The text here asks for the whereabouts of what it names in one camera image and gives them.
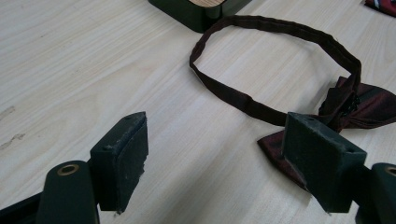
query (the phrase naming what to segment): wood grain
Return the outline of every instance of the wood grain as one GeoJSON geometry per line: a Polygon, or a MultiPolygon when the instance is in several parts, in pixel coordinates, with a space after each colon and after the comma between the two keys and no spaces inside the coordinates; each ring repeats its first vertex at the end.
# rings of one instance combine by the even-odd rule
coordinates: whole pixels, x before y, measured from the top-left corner
{"type": "Polygon", "coordinates": [[[225,0],[190,0],[190,2],[200,7],[215,7],[220,5],[224,1],[225,0]]]}
{"type": "MultiPolygon", "coordinates": [[[[238,14],[331,34],[361,60],[362,82],[396,92],[396,23],[361,1],[252,1],[238,14]]],[[[86,161],[123,116],[146,111],[146,172],[127,211],[100,212],[102,223],[355,223],[356,204],[329,216],[263,156],[256,141],[281,128],[203,87],[188,67],[200,36],[144,0],[2,1],[0,208],[42,190],[55,165],[86,161]]],[[[213,35],[197,64],[284,112],[317,113],[347,76],[314,44],[236,28],[213,35]]],[[[396,162],[395,132],[342,135],[371,167],[396,162]]]]}

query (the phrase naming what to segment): clamp screw hole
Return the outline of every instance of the clamp screw hole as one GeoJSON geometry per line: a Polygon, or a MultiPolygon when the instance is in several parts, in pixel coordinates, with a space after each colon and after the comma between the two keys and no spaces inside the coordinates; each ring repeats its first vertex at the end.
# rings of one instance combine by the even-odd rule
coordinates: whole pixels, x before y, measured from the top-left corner
{"type": "Polygon", "coordinates": [[[71,175],[78,170],[79,166],[77,164],[68,164],[58,170],[58,175],[71,175]]]}
{"type": "Polygon", "coordinates": [[[396,168],[395,168],[395,167],[389,166],[389,167],[386,168],[386,171],[387,171],[390,175],[396,176],[396,168]]]}

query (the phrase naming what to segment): red fabric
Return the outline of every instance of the red fabric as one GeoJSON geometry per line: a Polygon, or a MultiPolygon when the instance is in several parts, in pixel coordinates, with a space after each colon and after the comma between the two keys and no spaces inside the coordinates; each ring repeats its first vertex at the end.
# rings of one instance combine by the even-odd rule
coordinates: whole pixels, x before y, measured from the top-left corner
{"type": "MultiPolygon", "coordinates": [[[[396,121],[396,95],[376,86],[359,84],[358,98],[361,100],[356,109],[343,116],[342,107],[337,106],[337,99],[342,98],[340,88],[346,83],[346,78],[340,77],[335,88],[329,89],[327,98],[319,109],[318,116],[312,115],[327,124],[333,130],[342,129],[373,129],[396,121]]],[[[273,133],[258,141],[259,146],[268,160],[290,180],[305,188],[305,182],[292,169],[282,156],[282,140],[284,131],[273,133]]]]}
{"type": "MultiPolygon", "coordinates": [[[[349,73],[340,77],[334,88],[330,88],[318,115],[311,115],[337,132],[348,128],[373,129],[396,121],[396,96],[384,89],[361,83],[361,62],[350,54],[331,35],[308,26],[264,17],[226,17],[209,28],[195,45],[190,56],[190,67],[204,85],[222,101],[245,112],[255,119],[284,126],[287,115],[254,101],[249,95],[226,86],[199,71],[194,62],[201,56],[210,36],[228,26],[282,33],[317,43],[340,66],[349,73]]],[[[294,181],[305,188],[305,182],[282,156],[283,132],[274,133],[258,141],[269,161],[294,181]]]]}
{"type": "Polygon", "coordinates": [[[392,3],[390,0],[366,0],[366,6],[396,17],[396,3],[392,3]]]}

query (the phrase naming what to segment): clamp jaw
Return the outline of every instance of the clamp jaw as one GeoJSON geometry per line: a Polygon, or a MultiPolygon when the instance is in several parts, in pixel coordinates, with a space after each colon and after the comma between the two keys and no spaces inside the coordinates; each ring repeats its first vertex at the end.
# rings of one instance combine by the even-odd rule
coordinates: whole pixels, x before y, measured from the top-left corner
{"type": "Polygon", "coordinates": [[[329,213],[360,209],[358,224],[396,223],[396,165],[364,166],[367,153],[320,121],[289,113],[282,144],[285,159],[329,213]]]}
{"type": "Polygon", "coordinates": [[[145,112],[121,119],[85,161],[52,168],[43,192],[0,211],[0,223],[99,223],[102,211],[125,211],[149,154],[145,112]]]}

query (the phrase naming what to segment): wooden table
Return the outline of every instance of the wooden table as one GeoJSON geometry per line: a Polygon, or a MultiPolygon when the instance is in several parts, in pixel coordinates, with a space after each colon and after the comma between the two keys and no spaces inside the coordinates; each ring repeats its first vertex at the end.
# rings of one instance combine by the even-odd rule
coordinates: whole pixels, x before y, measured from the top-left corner
{"type": "MultiPolygon", "coordinates": [[[[238,14],[331,34],[362,62],[362,82],[396,92],[396,20],[353,1],[252,1],[238,14]]],[[[0,3],[0,208],[42,190],[64,161],[86,161],[123,116],[146,111],[146,172],[120,216],[102,223],[355,223],[326,214],[256,144],[281,128],[209,92],[188,66],[197,34],[147,0],[0,3]]],[[[198,62],[281,111],[317,113],[348,73],[318,46],[229,28],[198,62]]],[[[396,162],[396,125],[342,131],[366,165],[396,162]]]]}

